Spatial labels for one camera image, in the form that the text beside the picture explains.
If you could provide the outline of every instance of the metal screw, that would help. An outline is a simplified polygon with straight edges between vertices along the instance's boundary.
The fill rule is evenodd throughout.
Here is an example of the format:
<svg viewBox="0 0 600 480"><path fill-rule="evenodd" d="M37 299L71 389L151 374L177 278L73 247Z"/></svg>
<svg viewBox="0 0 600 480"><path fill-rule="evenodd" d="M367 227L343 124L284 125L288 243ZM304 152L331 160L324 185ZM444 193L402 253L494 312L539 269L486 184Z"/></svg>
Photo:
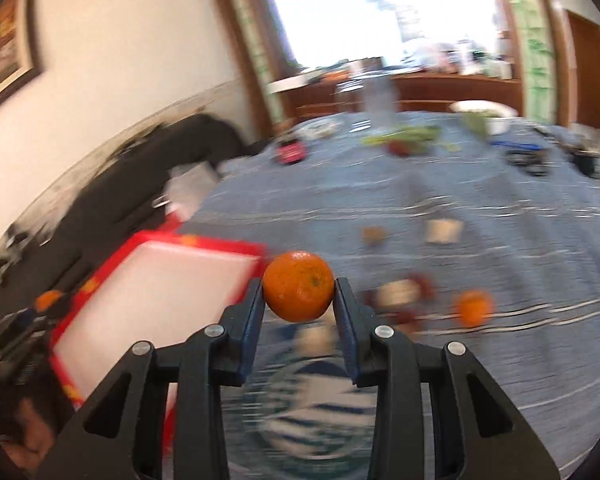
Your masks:
<svg viewBox="0 0 600 480"><path fill-rule="evenodd" d="M148 341L138 341L131 347L131 351L136 355L144 355L151 350L151 343Z"/></svg>
<svg viewBox="0 0 600 480"><path fill-rule="evenodd" d="M218 337L224 333L224 326L222 325L209 325L205 328L205 334L209 337Z"/></svg>
<svg viewBox="0 0 600 480"><path fill-rule="evenodd" d="M380 325L376 326L374 332L382 339L389 339L394 334L394 329L387 325Z"/></svg>
<svg viewBox="0 0 600 480"><path fill-rule="evenodd" d="M466 346L458 341L453 341L446 346L453 355L464 355Z"/></svg>

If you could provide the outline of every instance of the window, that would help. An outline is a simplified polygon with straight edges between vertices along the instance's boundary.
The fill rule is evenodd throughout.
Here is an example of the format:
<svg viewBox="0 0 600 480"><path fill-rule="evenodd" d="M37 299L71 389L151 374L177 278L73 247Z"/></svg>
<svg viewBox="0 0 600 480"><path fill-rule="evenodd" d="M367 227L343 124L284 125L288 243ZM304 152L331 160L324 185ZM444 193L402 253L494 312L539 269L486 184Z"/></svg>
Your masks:
<svg viewBox="0 0 600 480"><path fill-rule="evenodd" d="M506 29L496 0L275 0L298 63L329 66L382 57L427 66L440 50L500 54Z"/></svg>

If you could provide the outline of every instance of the green vegetable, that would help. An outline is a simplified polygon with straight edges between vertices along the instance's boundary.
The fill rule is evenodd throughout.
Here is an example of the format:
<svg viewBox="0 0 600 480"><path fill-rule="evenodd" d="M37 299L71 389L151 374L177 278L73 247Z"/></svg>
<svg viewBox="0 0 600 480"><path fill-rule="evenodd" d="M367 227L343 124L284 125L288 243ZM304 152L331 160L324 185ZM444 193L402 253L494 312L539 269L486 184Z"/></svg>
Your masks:
<svg viewBox="0 0 600 480"><path fill-rule="evenodd" d="M382 136L363 137L362 144L367 146L379 146L392 140L403 140L415 144L423 142L434 142L439 136L442 128L439 126L404 126L392 134Z"/></svg>
<svg viewBox="0 0 600 480"><path fill-rule="evenodd" d="M487 121L489 119L500 118L500 115L493 110L480 110L477 112L462 112L462 118L467 128L475 134L486 138L489 136Z"/></svg>

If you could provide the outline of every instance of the food scrap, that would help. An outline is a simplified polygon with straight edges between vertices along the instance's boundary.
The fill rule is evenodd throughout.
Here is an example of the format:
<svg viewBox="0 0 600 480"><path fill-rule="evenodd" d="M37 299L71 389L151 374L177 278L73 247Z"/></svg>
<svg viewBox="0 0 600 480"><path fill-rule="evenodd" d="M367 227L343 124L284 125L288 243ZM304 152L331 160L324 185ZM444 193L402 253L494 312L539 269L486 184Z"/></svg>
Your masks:
<svg viewBox="0 0 600 480"><path fill-rule="evenodd" d="M405 140L390 140L386 144L386 148L389 153L397 156L410 156L414 154L414 145Z"/></svg>
<svg viewBox="0 0 600 480"><path fill-rule="evenodd" d="M455 152L461 152L462 151L462 148L456 142L446 142L444 140L441 140L438 143L438 145L442 146L443 148L445 148L449 153L455 153Z"/></svg>
<svg viewBox="0 0 600 480"><path fill-rule="evenodd" d="M464 222L443 218L427 222L426 241L429 244L456 244L460 241L460 234Z"/></svg>
<svg viewBox="0 0 600 480"><path fill-rule="evenodd" d="M430 277L422 272L412 272L407 276L408 280L415 282L420 287L420 297L425 301L431 301L436 297L436 287Z"/></svg>
<svg viewBox="0 0 600 480"><path fill-rule="evenodd" d="M420 299L420 286L412 280L385 283L378 288L378 306L382 310L395 310Z"/></svg>
<svg viewBox="0 0 600 480"><path fill-rule="evenodd" d="M456 309L465 327L477 328L493 313L493 299L484 290L468 290L456 299Z"/></svg>
<svg viewBox="0 0 600 480"><path fill-rule="evenodd" d="M414 338L422 330L422 323L418 316L407 308L395 312L395 316L390 317L389 320L400 332L410 338Z"/></svg>
<svg viewBox="0 0 600 480"><path fill-rule="evenodd" d="M442 128L439 126L404 126L397 132L382 136L363 137L362 143L369 146L386 144L392 140L401 140L414 144L425 144L438 140Z"/></svg>
<svg viewBox="0 0 600 480"><path fill-rule="evenodd" d="M376 247L382 244L387 237L388 234L382 227L370 226L362 229L362 239L369 247Z"/></svg>
<svg viewBox="0 0 600 480"><path fill-rule="evenodd" d="M296 353L303 357L315 358L333 354L336 331L325 323L313 323L302 327L295 338Z"/></svg>

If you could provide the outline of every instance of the orange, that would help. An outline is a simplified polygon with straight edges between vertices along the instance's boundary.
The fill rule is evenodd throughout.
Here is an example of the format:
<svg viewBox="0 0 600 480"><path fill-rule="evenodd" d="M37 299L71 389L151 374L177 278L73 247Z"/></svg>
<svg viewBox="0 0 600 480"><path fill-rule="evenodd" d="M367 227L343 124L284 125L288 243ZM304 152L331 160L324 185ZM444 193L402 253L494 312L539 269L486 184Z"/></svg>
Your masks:
<svg viewBox="0 0 600 480"><path fill-rule="evenodd" d="M493 300L484 290L468 290L456 299L456 308L462 324L467 328L476 328L484 324L493 312Z"/></svg>
<svg viewBox="0 0 600 480"><path fill-rule="evenodd" d="M304 323L325 313L333 297L333 273L317 254L280 254L262 277L264 299L279 317Z"/></svg>
<svg viewBox="0 0 600 480"><path fill-rule="evenodd" d="M63 296L64 292L60 292L59 290L46 291L36 298L36 311L44 312Z"/></svg>

